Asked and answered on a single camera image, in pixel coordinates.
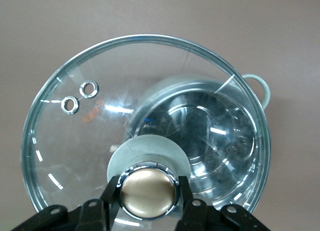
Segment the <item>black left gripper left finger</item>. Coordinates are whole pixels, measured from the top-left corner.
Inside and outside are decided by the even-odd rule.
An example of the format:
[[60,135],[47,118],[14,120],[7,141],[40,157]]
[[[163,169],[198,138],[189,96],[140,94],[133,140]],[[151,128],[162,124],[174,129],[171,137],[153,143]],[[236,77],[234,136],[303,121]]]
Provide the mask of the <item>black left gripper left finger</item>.
[[120,206],[119,178],[111,178],[100,198],[90,199],[72,211],[63,205],[48,206],[13,231],[111,231]]

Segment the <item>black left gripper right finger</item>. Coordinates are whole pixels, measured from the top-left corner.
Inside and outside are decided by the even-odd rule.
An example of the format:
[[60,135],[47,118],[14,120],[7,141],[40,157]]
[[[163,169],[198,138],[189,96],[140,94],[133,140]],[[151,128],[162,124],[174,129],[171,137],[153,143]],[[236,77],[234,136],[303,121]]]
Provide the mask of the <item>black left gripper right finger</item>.
[[269,231],[242,206],[228,204],[217,210],[194,198],[186,176],[179,176],[178,180],[183,214],[177,231]]

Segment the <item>glass lid with bronze knob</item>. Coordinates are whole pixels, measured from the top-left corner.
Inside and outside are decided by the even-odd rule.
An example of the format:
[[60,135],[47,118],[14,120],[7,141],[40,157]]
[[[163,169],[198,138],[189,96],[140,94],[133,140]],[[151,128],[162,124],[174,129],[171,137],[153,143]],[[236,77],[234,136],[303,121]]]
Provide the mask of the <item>glass lid with bronze knob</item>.
[[235,76],[261,101],[223,58],[172,36],[110,39],[60,67],[34,99],[22,135],[23,180],[36,213],[52,205],[73,211],[100,198],[111,178],[119,176],[119,209],[111,231],[178,231],[183,215],[179,177],[191,182],[186,153],[160,135],[127,134],[144,93],[181,76],[216,81]]

